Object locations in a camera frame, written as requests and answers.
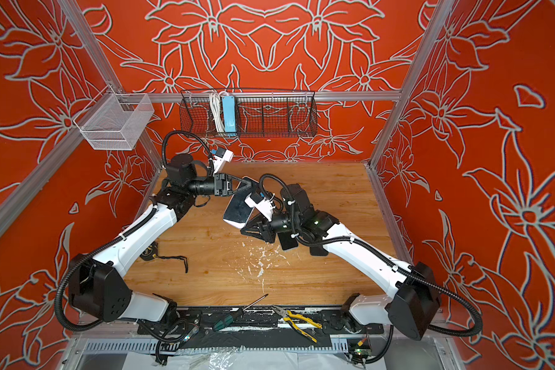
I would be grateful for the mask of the white mesh wall basket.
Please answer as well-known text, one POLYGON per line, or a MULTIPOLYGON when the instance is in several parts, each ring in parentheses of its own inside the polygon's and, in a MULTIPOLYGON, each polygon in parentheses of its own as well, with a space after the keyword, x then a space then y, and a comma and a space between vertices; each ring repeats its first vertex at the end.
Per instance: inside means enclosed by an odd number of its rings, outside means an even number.
POLYGON ((83 109, 74 125, 94 150, 132 150, 153 115, 148 95, 108 92, 83 109))

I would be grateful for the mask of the black phone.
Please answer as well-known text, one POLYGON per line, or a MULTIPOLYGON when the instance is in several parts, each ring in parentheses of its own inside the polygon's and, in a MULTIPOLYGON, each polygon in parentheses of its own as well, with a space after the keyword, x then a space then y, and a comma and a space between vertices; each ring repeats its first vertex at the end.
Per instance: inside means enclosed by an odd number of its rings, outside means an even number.
MULTIPOLYGON (((254 180, 254 189, 257 187, 258 182, 254 180)), ((250 208, 245 203, 244 196, 232 195, 231 200, 225 209, 223 220, 229 225, 242 229, 248 223, 254 208, 250 208)))
POLYGON ((298 247, 296 237, 293 237, 290 231, 278 233, 277 236, 283 251, 289 251, 298 247))

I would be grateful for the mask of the green handled screwdriver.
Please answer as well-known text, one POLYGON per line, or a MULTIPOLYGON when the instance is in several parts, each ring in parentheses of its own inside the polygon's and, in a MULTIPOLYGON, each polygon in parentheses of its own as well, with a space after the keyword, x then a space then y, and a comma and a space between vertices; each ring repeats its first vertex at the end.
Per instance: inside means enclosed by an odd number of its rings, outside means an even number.
POLYGON ((220 319, 219 321, 214 323, 214 325, 212 327, 212 330, 213 331, 220 331, 220 330, 223 330, 223 329, 229 327, 230 325, 232 325, 234 323, 234 321, 236 319, 238 319, 239 317, 241 317, 244 314, 245 310, 257 305, 257 303, 261 302, 266 297, 268 297, 268 294, 264 294, 263 296, 261 296, 256 301, 251 302, 251 304, 249 304, 247 306, 244 306, 244 307, 240 307, 238 310, 232 311, 231 313, 225 315, 222 319, 220 319))

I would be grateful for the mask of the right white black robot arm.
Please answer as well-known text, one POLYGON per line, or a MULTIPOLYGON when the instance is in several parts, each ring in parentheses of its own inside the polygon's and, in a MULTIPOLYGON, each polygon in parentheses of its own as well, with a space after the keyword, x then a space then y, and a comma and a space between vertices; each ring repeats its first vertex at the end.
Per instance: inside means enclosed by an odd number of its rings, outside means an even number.
POLYGON ((316 210, 299 184, 287 184, 273 174, 246 183, 250 193, 245 201, 259 214, 242 228, 243 235, 267 243, 279 241, 285 250, 303 245, 313 256, 334 254, 382 289, 384 300, 362 294, 352 299, 348 312, 356 322, 386 323, 416 341, 427 331, 466 338, 483 330, 483 318, 475 306, 437 285, 431 268, 401 261, 362 240, 335 216, 316 210), (442 296, 463 306, 473 324, 463 329, 434 325, 442 296))

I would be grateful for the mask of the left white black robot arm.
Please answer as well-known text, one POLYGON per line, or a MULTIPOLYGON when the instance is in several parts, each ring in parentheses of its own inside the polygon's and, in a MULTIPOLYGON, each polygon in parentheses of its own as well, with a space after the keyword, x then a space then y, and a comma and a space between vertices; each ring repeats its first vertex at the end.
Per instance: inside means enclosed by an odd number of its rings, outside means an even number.
POLYGON ((234 156, 230 150, 202 146, 206 163, 190 154, 163 157, 166 177, 144 213, 110 242, 70 262, 54 300, 54 314, 63 328, 81 332, 122 320, 151 330, 179 322, 174 301, 133 291, 124 278, 140 255, 195 207, 198 197, 230 197, 251 189, 250 180, 222 171, 234 156))

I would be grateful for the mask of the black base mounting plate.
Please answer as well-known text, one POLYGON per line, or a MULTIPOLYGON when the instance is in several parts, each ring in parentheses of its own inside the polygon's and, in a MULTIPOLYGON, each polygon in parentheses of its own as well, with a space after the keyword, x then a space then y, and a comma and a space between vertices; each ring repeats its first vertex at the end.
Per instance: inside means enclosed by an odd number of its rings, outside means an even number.
MULTIPOLYGON (((322 333, 326 335, 380 335, 385 332, 382 324, 360 325, 353 322, 349 314, 345 314, 339 306, 289 306, 295 314, 301 314, 322 325, 322 333)), ((180 318, 188 321, 191 328, 210 329, 221 318, 237 311, 235 307, 183 307, 178 308, 180 318)), ((226 331, 261 331, 265 329, 288 328, 280 315, 268 305, 247 308, 226 331)))

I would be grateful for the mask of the light blue box in basket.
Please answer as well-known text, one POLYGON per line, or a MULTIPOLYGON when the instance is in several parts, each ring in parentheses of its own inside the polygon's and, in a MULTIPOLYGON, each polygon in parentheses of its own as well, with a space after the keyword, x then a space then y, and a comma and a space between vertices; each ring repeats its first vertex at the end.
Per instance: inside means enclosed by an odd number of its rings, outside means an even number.
POLYGON ((237 134, 236 123, 236 104, 235 98, 232 96, 222 97, 223 115, 224 115, 224 132, 228 136, 235 136, 237 134))

